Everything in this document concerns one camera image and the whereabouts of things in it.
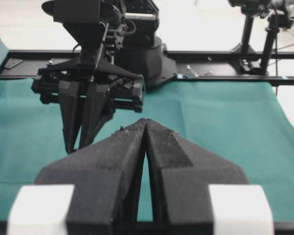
black cylinder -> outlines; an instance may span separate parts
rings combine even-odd
[[[153,46],[124,46],[115,55],[115,64],[132,73],[141,74],[145,80],[162,72],[162,41],[155,37]]]

robotic arm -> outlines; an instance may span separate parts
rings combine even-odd
[[[44,104],[60,104],[67,153],[74,151],[80,129],[79,148],[90,145],[115,109],[142,111],[143,76],[114,65],[114,53],[128,34],[124,3],[53,0],[42,6],[81,46],[72,60],[39,69],[32,85]]]
[[[233,49],[234,53],[249,53],[253,52],[249,46],[249,39],[252,30],[253,18],[261,17],[265,18],[269,15],[271,10],[274,10],[275,14],[272,14],[269,18],[269,26],[266,28],[267,38],[263,54],[261,57],[261,63],[257,61],[247,61],[241,59],[241,70],[243,73],[266,75],[269,61],[271,59],[273,43],[277,39],[279,28],[291,28],[294,24],[294,17],[291,17],[287,7],[294,4],[294,0],[229,0],[231,6],[241,7],[241,11],[246,15],[244,33],[242,43]]]

white foam pad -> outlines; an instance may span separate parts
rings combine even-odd
[[[23,186],[11,208],[7,235],[67,235],[74,185]]]
[[[273,235],[266,195],[256,185],[209,185],[214,235]]]

wrinkled fabric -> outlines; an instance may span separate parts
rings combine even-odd
[[[0,81],[0,220],[21,185],[66,156],[60,108],[43,105],[31,80]],[[146,95],[144,111],[117,110],[95,141],[140,118],[240,165],[261,184],[275,220],[294,220],[294,128],[268,83],[171,82]],[[139,220],[152,220],[145,161]]]

cable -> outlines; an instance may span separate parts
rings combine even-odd
[[[282,49],[289,48],[289,47],[293,47],[293,46],[294,46],[294,43],[293,43],[293,44],[290,44],[290,45],[287,45],[287,46],[285,46],[285,47],[280,47],[280,48],[278,48],[278,50],[282,50]]]
[[[74,46],[73,50],[72,50],[72,53],[74,54],[75,53],[75,50],[76,48],[78,48],[80,46],[80,44],[77,44],[76,46]]]
[[[275,61],[275,62],[272,62],[271,64],[268,64],[268,66],[271,66],[271,65],[275,65],[277,62],[279,62],[281,59],[278,59],[278,61]]]
[[[293,43],[293,44],[290,44],[290,45],[287,45],[287,46],[285,46],[285,47],[280,47],[280,48],[278,48],[278,50],[282,50],[282,49],[289,48],[289,47],[293,47],[293,46],[294,46],[294,43]],[[268,64],[268,66],[274,65],[274,64],[276,64],[276,63],[277,63],[277,61],[275,61],[275,62],[273,62],[273,63],[271,63],[271,64]]]
[[[279,27],[279,20],[278,20],[278,12],[272,4],[274,13],[275,13],[275,75],[279,75],[279,69],[278,69],[278,27]]]
[[[126,20],[126,21],[130,22],[133,25],[133,29],[132,29],[132,31],[125,32],[124,35],[132,35],[132,34],[134,34],[136,32],[136,30],[137,30],[136,24],[131,20]]]

